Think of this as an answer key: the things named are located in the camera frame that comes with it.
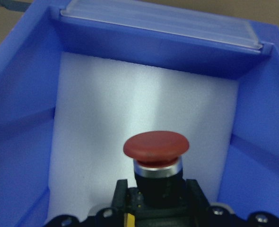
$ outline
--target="white bottom of bin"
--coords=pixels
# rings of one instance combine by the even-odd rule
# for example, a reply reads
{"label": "white bottom of bin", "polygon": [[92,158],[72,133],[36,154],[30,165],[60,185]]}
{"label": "white bottom of bin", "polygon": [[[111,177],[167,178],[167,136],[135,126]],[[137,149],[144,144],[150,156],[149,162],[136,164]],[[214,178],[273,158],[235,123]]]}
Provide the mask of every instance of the white bottom of bin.
{"label": "white bottom of bin", "polygon": [[184,178],[216,201],[233,126],[238,83],[134,63],[63,53],[56,105],[48,220],[111,202],[116,180],[135,186],[131,136],[183,134]]}

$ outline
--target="silver metal ring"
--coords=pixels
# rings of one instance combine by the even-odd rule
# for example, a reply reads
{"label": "silver metal ring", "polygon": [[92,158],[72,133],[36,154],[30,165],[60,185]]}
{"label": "silver metal ring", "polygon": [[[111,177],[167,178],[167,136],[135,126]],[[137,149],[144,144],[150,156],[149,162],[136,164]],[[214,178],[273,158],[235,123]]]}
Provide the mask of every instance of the silver metal ring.
{"label": "silver metal ring", "polygon": [[133,163],[134,163],[134,172],[146,178],[170,177],[180,172],[183,168],[181,157],[179,157],[177,162],[172,164],[171,166],[159,167],[159,168],[141,166],[135,159]]}

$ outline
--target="storage bin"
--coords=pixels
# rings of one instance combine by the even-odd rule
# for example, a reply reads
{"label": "storage bin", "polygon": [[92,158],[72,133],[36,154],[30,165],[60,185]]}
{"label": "storage bin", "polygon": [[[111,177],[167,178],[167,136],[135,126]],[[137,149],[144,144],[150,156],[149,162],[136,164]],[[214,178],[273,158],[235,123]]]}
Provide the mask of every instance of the storage bin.
{"label": "storage bin", "polygon": [[[242,218],[279,217],[279,29],[139,1],[88,1],[87,14],[69,2],[35,1],[0,46],[0,226],[46,220],[62,51],[238,80],[218,201]],[[119,7],[135,11],[113,16]],[[222,24],[200,29],[211,21]]]}

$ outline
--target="brown surface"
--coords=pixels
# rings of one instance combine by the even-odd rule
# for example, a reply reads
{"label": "brown surface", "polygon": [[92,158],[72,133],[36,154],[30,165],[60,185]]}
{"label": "brown surface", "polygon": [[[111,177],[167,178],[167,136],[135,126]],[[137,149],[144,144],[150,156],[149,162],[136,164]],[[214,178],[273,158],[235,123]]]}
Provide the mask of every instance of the brown surface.
{"label": "brown surface", "polygon": [[[279,0],[143,0],[198,11],[247,18],[279,26]],[[0,7],[0,44],[23,13]]]}

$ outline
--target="metal bolt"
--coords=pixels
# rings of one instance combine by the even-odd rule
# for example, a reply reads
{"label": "metal bolt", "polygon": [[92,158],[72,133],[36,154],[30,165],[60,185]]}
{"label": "metal bolt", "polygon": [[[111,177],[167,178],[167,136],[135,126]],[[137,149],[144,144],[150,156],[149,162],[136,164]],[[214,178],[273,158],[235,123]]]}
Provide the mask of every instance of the metal bolt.
{"label": "metal bolt", "polygon": [[267,216],[265,216],[263,214],[258,214],[255,216],[255,218],[259,223],[267,223],[269,221]]}
{"label": "metal bolt", "polygon": [[103,212],[103,217],[104,217],[104,218],[109,218],[109,217],[111,217],[112,215],[113,215],[113,212],[112,212],[111,209],[107,209],[107,210],[105,210],[105,211]]}
{"label": "metal bolt", "polygon": [[62,227],[70,226],[71,223],[72,223],[72,219],[71,219],[71,217],[68,217],[67,219],[62,221],[61,226]]}
{"label": "metal bolt", "polygon": [[215,215],[223,215],[224,214],[224,210],[221,207],[214,207],[212,209],[213,214]]}

